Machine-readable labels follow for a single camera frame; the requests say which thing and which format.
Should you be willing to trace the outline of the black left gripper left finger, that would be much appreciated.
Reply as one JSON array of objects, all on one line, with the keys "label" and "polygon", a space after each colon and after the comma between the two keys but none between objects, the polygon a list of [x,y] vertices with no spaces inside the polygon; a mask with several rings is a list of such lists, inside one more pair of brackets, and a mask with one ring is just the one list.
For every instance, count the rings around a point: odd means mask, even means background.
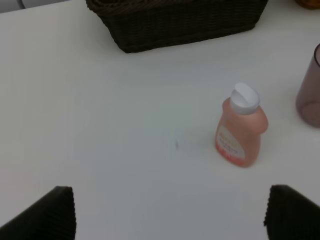
[{"label": "black left gripper left finger", "polygon": [[2,240],[74,240],[76,209],[73,188],[56,186],[0,227]]}]

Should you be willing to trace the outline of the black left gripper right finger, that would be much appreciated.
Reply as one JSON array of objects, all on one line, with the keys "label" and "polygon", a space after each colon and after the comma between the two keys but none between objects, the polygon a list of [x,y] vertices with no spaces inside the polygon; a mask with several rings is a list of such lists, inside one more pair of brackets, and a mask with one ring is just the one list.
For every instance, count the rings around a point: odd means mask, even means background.
[{"label": "black left gripper right finger", "polygon": [[320,206],[288,185],[272,185],[263,224],[269,240],[318,240]]}]

